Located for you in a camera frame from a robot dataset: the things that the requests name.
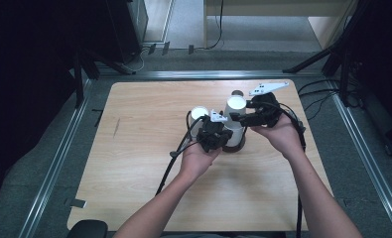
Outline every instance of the person's right hand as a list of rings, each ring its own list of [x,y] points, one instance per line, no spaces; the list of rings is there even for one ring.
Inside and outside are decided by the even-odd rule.
[[[291,119],[285,114],[280,116],[278,123],[272,128],[256,126],[251,127],[251,130],[266,137],[286,159],[289,159],[291,155],[304,152],[298,132],[292,125]]]

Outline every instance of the metal floor strip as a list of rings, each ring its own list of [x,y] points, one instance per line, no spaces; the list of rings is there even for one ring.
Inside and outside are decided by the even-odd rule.
[[[333,82],[329,83],[328,86],[330,88],[337,88],[337,86]],[[344,107],[343,103],[337,95],[333,97],[333,100],[355,144],[355,147],[369,174],[369,177],[371,178],[371,181],[375,186],[375,189],[381,199],[381,202],[384,205],[384,208],[386,209],[387,214],[392,222],[392,190],[387,183],[384,175],[381,173],[378,164],[375,161],[375,158],[369,151],[366,141],[363,138],[359,128],[357,127],[356,122],[350,112],[350,109]]]
[[[92,83],[88,79],[86,81],[86,84],[84,85],[83,90],[86,95],[89,94],[88,92],[90,91],[91,86]],[[71,145],[71,141],[81,120],[84,109],[86,108],[87,102],[88,96],[85,96],[81,105],[74,110],[74,113],[72,114],[71,120],[69,121],[68,127],[59,145],[59,148],[57,149],[56,155],[53,158],[47,175],[41,185],[40,190],[38,191],[38,194],[34,199],[31,210],[23,225],[23,228],[20,231],[19,238],[30,238],[34,236],[39,221],[41,220],[42,214],[45,210],[45,207],[47,206],[50,195],[56,184],[57,178],[63,167],[66,153],[68,152],[68,148]]]

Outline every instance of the light wood tabletop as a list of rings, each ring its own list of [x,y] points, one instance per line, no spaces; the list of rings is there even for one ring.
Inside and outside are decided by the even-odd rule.
[[[298,93],[290,79],[119,82],[110,91],[67,227],[98,219],[119,226],[156,193],[196,106],[224,110],[233,90],[245,99],[259,83],[288,81],[274,92],[307,127],[306,154],[331,191]],[[177,174],[177,159],[166,184]],[[185,194],[166,231],[296,230],[298,191],[288,162],[260,135],[247,131],[237,153],[221,153]],[[307,229],[305,219],[303,229]]]

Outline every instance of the white plastic part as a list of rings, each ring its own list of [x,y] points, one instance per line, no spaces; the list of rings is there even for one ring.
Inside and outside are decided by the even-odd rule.
[[[212,122],[225,122],[225,121],[227,121],[227,117],[224,117],[224,116],[218,114],[217,112],[215,112],[213,109],[211,109],[210,120]]]
[[[260,83],[254,90],[249,91],[250,96],[264,95],[277,89],[289,86],[289,82]]]

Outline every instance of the person's right arm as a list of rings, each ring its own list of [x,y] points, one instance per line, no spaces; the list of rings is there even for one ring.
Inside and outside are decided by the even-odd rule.
[[[273,128],[251,129],[266,137],[289,161],[312,237],[362,237],[323,184],[286,115],[282,114]]]

